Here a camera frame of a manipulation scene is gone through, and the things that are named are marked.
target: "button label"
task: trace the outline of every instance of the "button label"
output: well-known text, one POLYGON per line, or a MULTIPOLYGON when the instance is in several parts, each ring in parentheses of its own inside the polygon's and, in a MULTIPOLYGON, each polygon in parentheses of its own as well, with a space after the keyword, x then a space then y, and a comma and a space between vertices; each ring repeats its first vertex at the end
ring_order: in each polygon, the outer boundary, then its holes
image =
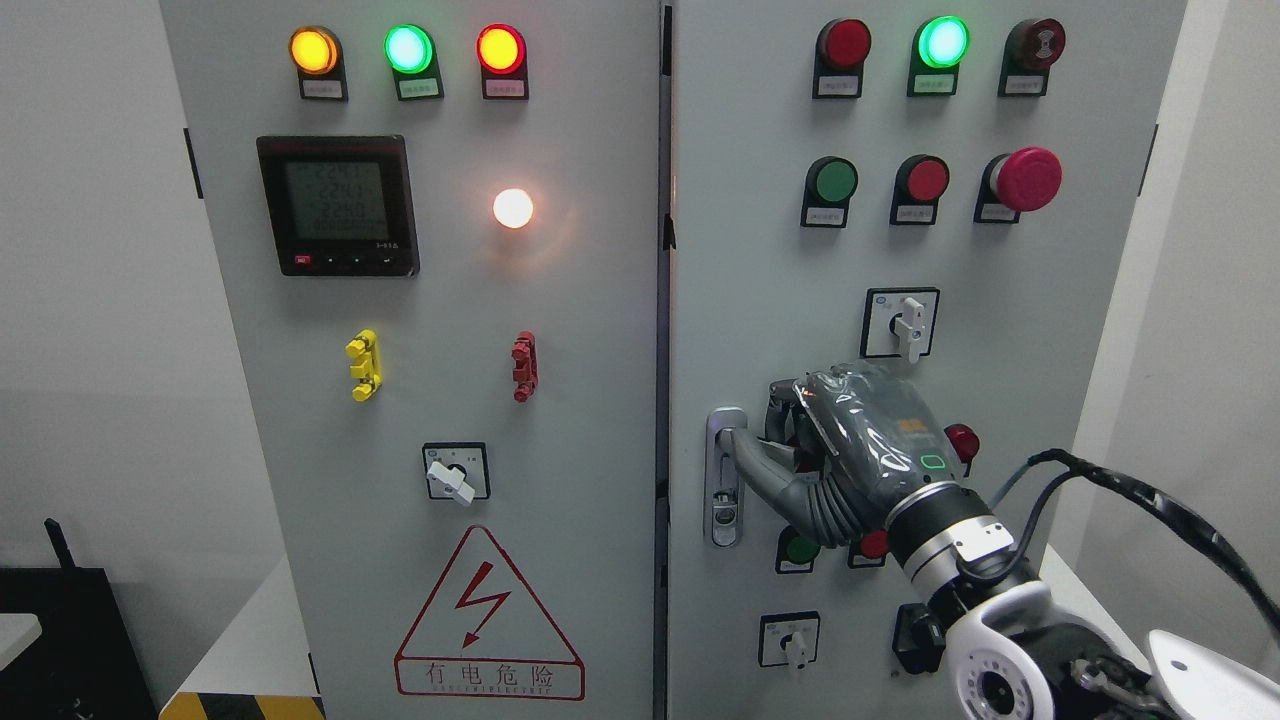
POLYGON ((918 94, 950 94, 955 92, 955 76, 915 76, 915 92, 918 94))
POLYGON ((440 94, 440 82, 434 77, 419 79, 402 79, 401 97, 435 97, 440 94))
POLYGON ((845 211, 840 208, 806 208, 804 222, 810 225, 842 225, 845 211))
POLYGON ((1009 76, 1005 79, 1005 95, 1039 95, 1044 92, 1044 78, 1041 76, 1009 76))
POLYGON ((1000 202, 984 202, 982 205, 980 217, 983 220, 1007 220, 1011 223, 1018 219, 1018 213, 1010 210, 1000 202))
POLYGON ((858 95, 861 78, 856 76, 822 76, 818 78, 818 95, 858 95))
POLYGON ((485 95, 492 97, 524 97, 525 81, 522 79, 486 79, 484 81, 485 95))
POLYGON ((338 79, 305 79, 302 81, 302 95, 307 97, 342 97, 342 81, 338 79))
POLYGON ((899 205, 895 219, 900 223, 932 223, 932 205, 899 205))

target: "lightning bolt symbol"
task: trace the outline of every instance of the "lightning bolt symbol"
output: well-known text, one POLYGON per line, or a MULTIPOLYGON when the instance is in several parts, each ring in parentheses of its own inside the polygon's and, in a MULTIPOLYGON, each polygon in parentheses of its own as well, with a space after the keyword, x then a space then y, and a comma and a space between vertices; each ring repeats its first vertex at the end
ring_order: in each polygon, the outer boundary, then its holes
POLYGON ((484 619, 480 620, 480 624, 476 625, 476 629, 471 630, 470 633, 466 634, 465 638, 462 638, 462 647, 468 647, 471 646, 471 643, 480 639, 480 628, 485 626, 485 623, 488 623, 489 619, 493 618, 493 614, 497 612, 498 609, 502 607, 502 603, 507 602, 507 597, 511 596, 511 591, 507 591, 497 594, 490 594, 486 597, 477 597, 477 598, 471 597, 471 593, 474 593, 476 588, 480 587, 480 583, 483 583, 484 579, 489 577, 490 570, 493 570, 493 562, 488 561, 481 562, 480 569, 476 570, 475 577, 471 578, 471 583, 467 584, 466 592, 463 592, 462 597, 458 598, 458 603, 453 606, 454 610, 461 610, 463 607, 471 607, 472 605, 484 605, 485 602, 493 602, 493 607, 490 607, 489 612, 486 612, 484 619))

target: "red push button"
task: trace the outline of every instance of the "red push button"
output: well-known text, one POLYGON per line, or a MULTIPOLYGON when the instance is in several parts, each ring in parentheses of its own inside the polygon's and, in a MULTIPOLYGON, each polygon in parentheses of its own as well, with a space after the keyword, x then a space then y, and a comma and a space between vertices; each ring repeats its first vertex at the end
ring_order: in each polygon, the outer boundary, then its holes
POLYGON ((884 530, 872 530, 863 536, 863 541, 858 543, 858 552, 863 557, 869 557, 872 560, 879 560, 888 555, 888 533, 884 530))
POLYGON ((947 434, 947 439, 951 441, 951 447, 955 448, 960 461, 964 464, 973 462, 973 459, 978 456, 978 450, 982 448, 982 442, 978 441, 978 433, 973 432, 973 428, 963 423, 947 425, 947 428, 942 432, 947 434))
POLYGON ((902 178, 901 172, 899 173, 900 184, 904 186, 902 190, 914 200, 933 202, 938 197, 942 197, 942 193, 947 191, 947 186, 951 184, 951 170, 938 158, 929 155, 919 158, 918 160, 914 158, 908 160, 910 168, 904 168, 906 170, 905 178, 902 178))
POLYGON ((818 53, 822 60, 837 70, 851 70, 872 51, 872 31, 867 23, 838 19, 827 23, 818 35, 818 53))
POLYGON ((1062 187, 1062 163, 1043 147, 1023 147, 1001 160, 991 173, 996 197, 1019 213, 1039 210, 1062 187))
POLYGON ((1066 31, 1053 18, 1023 20, 1009 33, 1009 53, 1028 70, 1047 70, 1066 49, 1066 31))

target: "white table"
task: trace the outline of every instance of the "white table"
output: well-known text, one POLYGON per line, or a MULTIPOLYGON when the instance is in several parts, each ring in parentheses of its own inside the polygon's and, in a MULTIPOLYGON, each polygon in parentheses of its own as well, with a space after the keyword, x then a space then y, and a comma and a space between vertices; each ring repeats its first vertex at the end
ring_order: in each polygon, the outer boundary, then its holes
POLYGON ((0 612, 0 670, 40 637, 40 620, 26 612, 0 612))

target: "green push button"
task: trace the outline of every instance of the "green push button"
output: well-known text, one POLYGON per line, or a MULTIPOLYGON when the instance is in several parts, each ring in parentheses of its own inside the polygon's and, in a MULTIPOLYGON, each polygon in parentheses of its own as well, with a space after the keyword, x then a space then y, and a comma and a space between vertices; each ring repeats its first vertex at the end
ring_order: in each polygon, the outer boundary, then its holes
POLYGON ((797 534, 787 542, 787 561, 792 565, 808 565, 822 552, 822 546, 797 534))
POLYGON ((844 158, 827 156, 809 169, 810 190, 826 202, 844 202, 858 190, 858 170, 844 158))

